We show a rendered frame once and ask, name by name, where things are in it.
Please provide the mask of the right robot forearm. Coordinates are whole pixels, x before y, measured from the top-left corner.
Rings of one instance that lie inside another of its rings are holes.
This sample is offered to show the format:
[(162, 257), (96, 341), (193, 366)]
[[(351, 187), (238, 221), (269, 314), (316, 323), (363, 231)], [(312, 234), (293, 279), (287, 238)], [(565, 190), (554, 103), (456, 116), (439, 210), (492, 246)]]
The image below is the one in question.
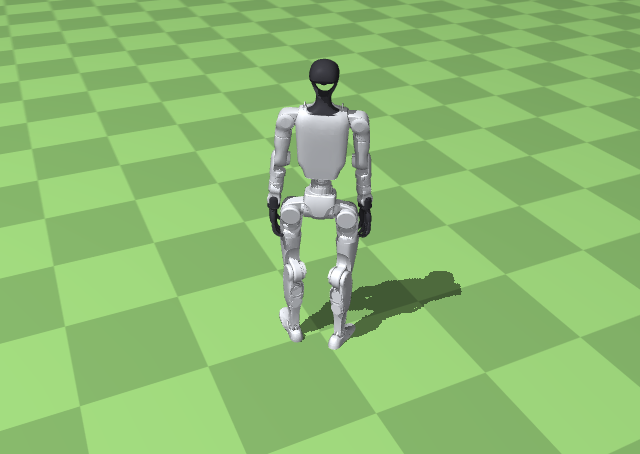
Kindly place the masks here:
[(370, 197), (373, 201), (373, 197), (371, 195), (371, 156), (368, 153), (368, 169), (360, 170), (357, 169), (355, 171), (356, 177), (356, 191), (357, 191), (357, 201), (364, 206), (364, 201), (367, 197)]

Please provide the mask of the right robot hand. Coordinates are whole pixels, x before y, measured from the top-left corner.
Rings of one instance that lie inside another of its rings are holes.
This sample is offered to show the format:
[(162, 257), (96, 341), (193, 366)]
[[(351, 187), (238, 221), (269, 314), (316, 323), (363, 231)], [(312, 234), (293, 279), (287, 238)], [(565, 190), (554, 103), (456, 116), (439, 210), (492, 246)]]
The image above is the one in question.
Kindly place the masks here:
[(370, 212), (370, 208), (372, 207), (372, 199), (370, 197), (367, 197), (364, 201), (364, 206), (361, 205), (358, 202), (358, 206), (360, 207), (359, 212), (358, 212), (358, 217), (360, 218), (359, 221), (359, 225), (358, 225), (358, 237), (366, 237), (371, 230), (371, 212)]

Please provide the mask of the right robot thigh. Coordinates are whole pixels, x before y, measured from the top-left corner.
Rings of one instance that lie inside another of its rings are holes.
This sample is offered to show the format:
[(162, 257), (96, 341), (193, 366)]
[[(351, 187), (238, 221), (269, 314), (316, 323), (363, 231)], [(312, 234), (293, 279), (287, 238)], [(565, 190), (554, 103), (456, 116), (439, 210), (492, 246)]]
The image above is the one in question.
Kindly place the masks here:
[(334, 218), (336, 222), (337, 263), (328, 274), (328, 282), (340, 289), (340, 279), (345, 271), (352, 275), (357, 253), (358, 209), (353, 202), (336, 199)]

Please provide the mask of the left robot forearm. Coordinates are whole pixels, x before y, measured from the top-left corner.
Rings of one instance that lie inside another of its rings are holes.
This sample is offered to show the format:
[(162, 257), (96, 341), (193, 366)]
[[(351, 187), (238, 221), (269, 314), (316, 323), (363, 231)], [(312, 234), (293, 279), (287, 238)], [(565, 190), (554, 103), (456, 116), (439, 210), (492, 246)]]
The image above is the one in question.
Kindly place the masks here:
[(284, 167), (274, 166), (275, 160), (275, 150), (273, 150), (271, 154), (271, 162), (270, 162), (270, 179), (268, 186), (268, 197), (267, 202), (269, 204), (269, 199), (271, 197), (276, 197), (278, 199), (278, 205), (281, 201), (281, 192), (283, 190), (284, 184), (284, 176), (286, 174), (286, 169)]

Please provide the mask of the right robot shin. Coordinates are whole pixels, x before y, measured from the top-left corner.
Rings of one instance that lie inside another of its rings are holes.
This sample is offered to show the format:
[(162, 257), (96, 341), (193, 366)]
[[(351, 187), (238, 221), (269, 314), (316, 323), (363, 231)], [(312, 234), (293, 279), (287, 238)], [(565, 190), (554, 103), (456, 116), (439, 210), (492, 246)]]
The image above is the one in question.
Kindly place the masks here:
[(333, 287), (330, 289), (331, 310), (334, 316), (334, 335), (338, 332), (339, 337), (345, 334), (345, 322), (351, 302), (352, 283), (351, 273), (345, 271), (340, 279), (340, 289)]

